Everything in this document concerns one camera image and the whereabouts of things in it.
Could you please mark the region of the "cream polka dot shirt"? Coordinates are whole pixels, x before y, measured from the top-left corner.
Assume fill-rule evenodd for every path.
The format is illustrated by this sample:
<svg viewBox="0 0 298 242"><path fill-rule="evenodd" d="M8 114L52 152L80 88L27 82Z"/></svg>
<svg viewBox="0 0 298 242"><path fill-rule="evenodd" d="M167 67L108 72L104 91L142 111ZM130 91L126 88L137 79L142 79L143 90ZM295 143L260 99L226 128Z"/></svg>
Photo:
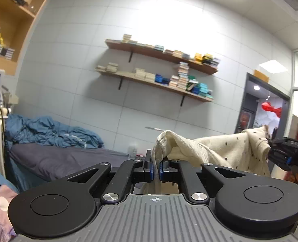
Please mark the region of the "cream polka dot shirt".
<svg viewBox="0 0 298 242"><path fill-rule="evenodd" d="M170 181L162 184L158 168L163 159L188 161L193 167L204 163L257 175L270 176L268 127L245 129L241 133L188 139L171 130L158 135L151 152L154 180L142 187L143 194L177 193Z"/></svg>

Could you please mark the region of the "blue crumpled blanket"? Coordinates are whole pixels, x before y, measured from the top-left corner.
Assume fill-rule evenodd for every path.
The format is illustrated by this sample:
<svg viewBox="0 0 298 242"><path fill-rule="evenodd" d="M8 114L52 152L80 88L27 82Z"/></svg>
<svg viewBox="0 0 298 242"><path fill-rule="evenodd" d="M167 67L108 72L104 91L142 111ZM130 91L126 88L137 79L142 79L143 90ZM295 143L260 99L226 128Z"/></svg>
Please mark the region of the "blue crumpled blanket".
<svg viewBox="0 0 298 242"><path fill-rule="evenodd" d="M39 144L61 148L80 147L97 149L104 142L96 133L81 127L68 126L50 116L35 119L11 114L6 119L5 137L9 146L13 144Z"/></svg>

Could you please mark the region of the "wooden wall shelf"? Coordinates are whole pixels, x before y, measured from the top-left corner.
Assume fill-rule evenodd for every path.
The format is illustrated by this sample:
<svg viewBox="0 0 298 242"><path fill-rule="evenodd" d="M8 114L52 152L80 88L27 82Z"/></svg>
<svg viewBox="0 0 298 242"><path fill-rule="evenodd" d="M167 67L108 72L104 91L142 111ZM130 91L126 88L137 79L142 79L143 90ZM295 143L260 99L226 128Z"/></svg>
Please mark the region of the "wooden wall shelf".
<svg viewBox="0 0 298 242"><path fill-rule="evenodd" d="M148 48L146 46L142 46L138 44L124 43L122 41L114 40L114 39L106 39L105 44L108 46L109 49L129 52L130 53L129 61L131 61L133 54L140 54L140 55L149 56L149 57L161 59L172 63L185 62L185 63L188 63L188 66L191 69L195 69L197 71L203 72L208 75L213 75L214 73L218 72L217 67L212 67L210 65L198 63L190 59L180 58L178 56L174 56L173 54L166 54L165 52Z"/></svg>
<svg viewBox="0 0 298 242"><path fill-rule="evenodd" d="M191 97L201 102L213 101L213 91L209 89L208 85L199 82L194 76L189 75L189 65L184 62L176 65L177 74L169 78L147 72L141 68L135 68L133 72L120 71L115 63L109 63L106 66L98 65L95 67L95 70L101 75L118 78L118 89L121 89L123 82L128 80L177 93L182 96L182 100L186 97Z"/></svg>

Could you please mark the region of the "dark door frame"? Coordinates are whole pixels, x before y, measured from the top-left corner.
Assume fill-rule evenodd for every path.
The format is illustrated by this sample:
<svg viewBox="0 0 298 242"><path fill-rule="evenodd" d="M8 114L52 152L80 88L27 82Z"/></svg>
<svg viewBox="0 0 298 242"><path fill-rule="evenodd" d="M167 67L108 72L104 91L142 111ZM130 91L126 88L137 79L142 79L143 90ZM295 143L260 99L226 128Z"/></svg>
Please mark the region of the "dark door frame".
<svg viewBox="0 0 298 242"><path fill-rule="evenodd" d="M282 138L287 126L289 107L290 97L248 73L235 132L267 126L270 139Z"/></svg>

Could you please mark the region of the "wooden cabinet shelving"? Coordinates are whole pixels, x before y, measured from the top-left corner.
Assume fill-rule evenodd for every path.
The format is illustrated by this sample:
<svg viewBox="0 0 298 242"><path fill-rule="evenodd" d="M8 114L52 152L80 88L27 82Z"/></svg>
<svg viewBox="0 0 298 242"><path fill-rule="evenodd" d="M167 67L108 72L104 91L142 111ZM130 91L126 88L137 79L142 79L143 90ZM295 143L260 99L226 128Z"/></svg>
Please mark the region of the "wooden cabinet shelving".
<svg viewBox="0 0 298 242"><path fill-rule="evenodd" d="M15 75L28 34L48 0L0 0L0 37L10 52L0 51L0 69Z"/></svg>

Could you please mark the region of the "lower wooden wall shelf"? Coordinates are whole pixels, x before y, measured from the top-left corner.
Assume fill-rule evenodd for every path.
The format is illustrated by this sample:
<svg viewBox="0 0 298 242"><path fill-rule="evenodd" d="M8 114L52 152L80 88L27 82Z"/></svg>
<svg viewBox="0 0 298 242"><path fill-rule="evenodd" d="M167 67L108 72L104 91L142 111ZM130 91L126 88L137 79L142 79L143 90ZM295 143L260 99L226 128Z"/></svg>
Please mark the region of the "lower wooden wall shelf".
<svg viewBox="0 0 298 242"><path fill-rule="evenodd" d="M98 65L95 67L95 70L101 75L118 78L118 89L121 89L123 82L128 80L177 93L182 96L182 100L186 97L191 97L201 102L213 101L213 91L209 89L208 85L199 82L194 76L189 75L189 65L184 62L176 65L177 74L169 78L147 72L141 68L135 68L133 72L120 71L115 63L109 63L106 66Z"/></svg>

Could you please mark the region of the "upper wooden wall shelf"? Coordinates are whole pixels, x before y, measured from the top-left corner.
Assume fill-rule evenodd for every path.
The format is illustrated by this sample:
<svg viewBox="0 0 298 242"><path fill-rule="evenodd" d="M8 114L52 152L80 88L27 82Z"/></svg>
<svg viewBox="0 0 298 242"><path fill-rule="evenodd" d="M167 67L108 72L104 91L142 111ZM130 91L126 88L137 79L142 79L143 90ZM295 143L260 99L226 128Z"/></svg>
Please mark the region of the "upper wooden wall shelf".
<svg viewBox="0 0 298 242"><path fill-rule="evenodd" d="M149 57L161 59L172 63L185 62L185 63L188 63L188 66L191 69L195 69L197 71L203 72L208 75L213 75L214 73L218 72L217 67L212 67L210 65L198 63L190 59L180 58L178 56L174 56L173 54L166 54L165 52L148 48L146 46L142 46L138 44L124 43L122 41L114 40L114 39L106 39L105 44L108 46L109 49L129 52L130 53L129 61L131 61L133 54L140 54L140 55L149 56Z"/></svg>

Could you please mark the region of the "dark grey duvet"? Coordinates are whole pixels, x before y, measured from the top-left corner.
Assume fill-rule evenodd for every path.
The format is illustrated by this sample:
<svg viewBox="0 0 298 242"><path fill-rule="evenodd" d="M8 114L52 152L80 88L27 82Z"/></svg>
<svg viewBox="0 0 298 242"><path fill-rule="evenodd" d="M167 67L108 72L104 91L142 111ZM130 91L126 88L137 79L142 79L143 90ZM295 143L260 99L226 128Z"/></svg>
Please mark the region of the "dark grey duvet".
<svg viewBox="0 0 298 242"><path fill-rule="evenodd" d="M97 148L43 146L36 143L14 144L10 157L29 172L52 181L79 172L101 162L120 166L129 156L122 152Z"/></svg>

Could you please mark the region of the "red fish decoration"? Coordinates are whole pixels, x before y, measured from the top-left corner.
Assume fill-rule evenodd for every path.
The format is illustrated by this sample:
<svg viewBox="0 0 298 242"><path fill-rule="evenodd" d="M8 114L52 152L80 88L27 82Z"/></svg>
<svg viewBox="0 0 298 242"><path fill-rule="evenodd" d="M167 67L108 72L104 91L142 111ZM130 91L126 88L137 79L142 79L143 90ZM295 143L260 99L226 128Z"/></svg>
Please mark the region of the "red fish decoration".
<svg viewBox="0 0 298 242"><path fill-rule="evenodd" d="M278 118L281 117L281 113L282 113L282 108L281 107L275 108L274 106L271 105L271 103L263 102L262 103L262 109L266 112L275 113Z"/></svg>

